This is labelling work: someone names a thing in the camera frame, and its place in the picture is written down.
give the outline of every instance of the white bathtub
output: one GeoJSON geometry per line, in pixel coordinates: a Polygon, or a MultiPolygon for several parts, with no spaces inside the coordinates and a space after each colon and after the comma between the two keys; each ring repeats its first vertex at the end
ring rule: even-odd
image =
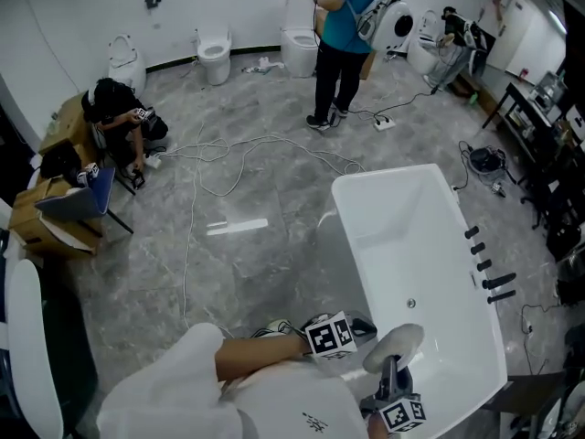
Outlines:
{"type": "Polygon", "coordinates": [[[340,287],[363,287],[378,338],[407,322],[424,327],[409,367],[428,421],[408,439],[444,434],[506,383],[495,305],[467,229],[436,165],[339,177],[319,223],[325,270],[340,287]]]}

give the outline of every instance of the teal t-shirt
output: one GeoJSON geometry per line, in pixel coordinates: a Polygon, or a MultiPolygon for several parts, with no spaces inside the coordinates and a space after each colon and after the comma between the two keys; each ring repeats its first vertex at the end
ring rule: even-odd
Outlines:
{"type": "Polygon", "coordinates": [[[323,42],[344,52],[367,54],[372,48],[357,35],[356,20],[347,2],[356,13],[363,12],[374,0],[346,0],[338,11],[330,11],[325,20],[323,42]]]}

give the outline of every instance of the toilet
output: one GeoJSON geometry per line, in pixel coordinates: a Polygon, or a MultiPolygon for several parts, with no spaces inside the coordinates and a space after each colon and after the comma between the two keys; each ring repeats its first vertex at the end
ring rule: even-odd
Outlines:
{"type": "Polygon", "coordinates": [[[108,47],[110,69],[108,76],[134,89],[139,98],[146,84],[144,59],[127,34],[119,34],[108,47]]]}
{"type": "Polygon", "coordinates": [[[197,58],[205,67],[207,81],[212,85],[224,83],[231,64],[231,34],[227,26],[210,26],[197,30],[197,58]]]}
{"type": "Polygon", "coordinates": [[[421,75],[428,75],[437,66],[439,50],[439,18],[432,10],[427,10],[420,18],[416,32],[409,43],[407,61],[421,75]]]}
{"type": "Polygon", "coordinates": [[[298,78],[313,76],[319,50],[314,33],[313,0],[286,0],[281,29],[282,62],[298,78]]]}

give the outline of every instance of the person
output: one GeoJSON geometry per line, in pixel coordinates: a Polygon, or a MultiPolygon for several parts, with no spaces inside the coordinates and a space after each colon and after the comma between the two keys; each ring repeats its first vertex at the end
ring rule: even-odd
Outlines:
{"type": "Polygon", "coordinates": [[[211,324],[189,328],[110,392],[97,419],[101,438],[388,437],[379,413],[366,425],[345,382],[303,357],[311,348],[290,322],[262,332],[224,339],[211,324]]]}
{"type": "Polygon", "coordinates": [[[482,29],[489,54],[504,27],[504,6],[502,0],[488,0],[479,11],[478,26],[482,29]]]}
{"type": "Polygon", "coordinates": [[[168,131],[165,123],[158,117],[154,119],[154,126],[145,122],[138,115],[138,109],[145,108],[132,88],[111,78],[99,80],[92,91],[87,91],[81,98],[81,106],[85,119],[103,133],[116,164],[143,172],[144,139],[164,138],[168,131]],[[126,139],[128,133],[132,133],[134,151],[126,139]]]}
{"type": "Polygon", "coordinates": [[[432,88],[443,91],[469,63],[472,51],[465,44],[465,21],[457,15],[457,10],[446,6],[441,19],[445,21],[445,36],[438,44],[439,63],[434,71],[423,78],[432,88]]]}
{"type": "Polygon", "coordinates": [[[374,0],[315,0],[328,11],[317,55],[317,85],[314,114],[306,118],[309,127],[323,132],[330,128],[328,114],[334,104],[340,118],[347,117],[349,104],[359,89],[359,73],[372,48],[357,34],[356,13],[363,12],[374,0]],[[339,93],[335,85],[341,73],[339,93]]]}

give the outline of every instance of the white sleeve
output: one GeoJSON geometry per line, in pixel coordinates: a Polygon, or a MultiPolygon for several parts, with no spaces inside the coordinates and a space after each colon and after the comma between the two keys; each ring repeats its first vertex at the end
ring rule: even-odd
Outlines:
{"type": "Polygon", "coordinates": [[[222,343],[217,327],[193,326],[154,364],[120,382],[101,406],[101,438],[241,439],[236,407],[219,401],[215,354],[222,343]]]}

